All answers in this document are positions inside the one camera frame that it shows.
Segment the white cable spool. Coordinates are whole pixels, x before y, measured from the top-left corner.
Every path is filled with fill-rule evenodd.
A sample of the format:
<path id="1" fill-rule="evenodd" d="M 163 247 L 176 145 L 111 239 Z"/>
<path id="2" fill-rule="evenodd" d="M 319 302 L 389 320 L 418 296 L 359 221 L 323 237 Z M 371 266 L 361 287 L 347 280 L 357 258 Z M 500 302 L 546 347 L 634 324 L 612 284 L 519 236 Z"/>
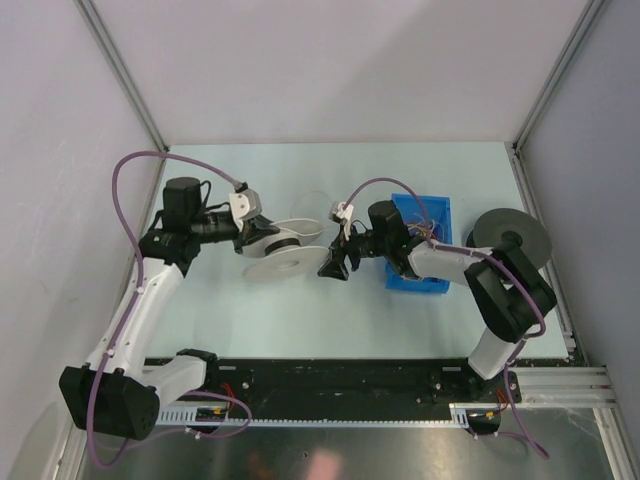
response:
<path id="1" fill-rule="evenodd" d="M 244 279 L 265 283 L 317 271 L 329 253 L 327 247 L 314 244 L 324 232 L 323 224 L 307 218 L 274 224 L 275 234 L 266 239 L 262 255 L 242 255 L 253 259 L 243 271 Z"/>

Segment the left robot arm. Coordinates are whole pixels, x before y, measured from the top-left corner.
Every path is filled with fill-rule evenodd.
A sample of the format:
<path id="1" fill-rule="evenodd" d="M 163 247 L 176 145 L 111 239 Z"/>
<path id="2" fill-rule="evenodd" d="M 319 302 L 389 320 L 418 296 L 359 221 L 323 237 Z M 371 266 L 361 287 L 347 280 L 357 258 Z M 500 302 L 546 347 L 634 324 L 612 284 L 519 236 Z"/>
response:
<path id="1" fill-rule="evenodd" d="M 185 349 L 144 370 L 152 334 L 204 244 L 240 245 L 262 212 L 258 194 L 236 185 L 226 202 L 207 205 L 202 182 L 169 180 L 162 207 L 138 240 L 134 277 L 98 346 L 80 367 L 66 367 L 59 387 L 76 427 L 130 440 L 149 436 L 160 411 L 183 396 L 207 400 L 221 387 L 213 353 Z"/>

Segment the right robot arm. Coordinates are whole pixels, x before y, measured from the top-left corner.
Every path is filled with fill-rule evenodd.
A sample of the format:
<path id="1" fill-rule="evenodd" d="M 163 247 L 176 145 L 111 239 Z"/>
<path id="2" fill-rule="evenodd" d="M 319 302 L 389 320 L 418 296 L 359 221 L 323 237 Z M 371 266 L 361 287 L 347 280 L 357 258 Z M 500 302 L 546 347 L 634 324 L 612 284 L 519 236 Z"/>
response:
<path id="1" fill-rule="evenodd" d="M 550 285 L 520 246 L 507 240 L 491 248 L 468 248 L 413 235 L 391 200 L 368 210 L 371 227 L 352 225 L 353 206 L 339 202 L 329 218 L 339 233 L 329 247 L 320 277 L 346 281 L 364 258 L 384 258 L 394 273 L 411 280 L 438 278 L 470 289 L 485 330 L 461 376 L 463 393 L 484 401 L 497 389 L 497 378 L 527 340 L 546 332 L 545 316 L 557 305 Z"/>

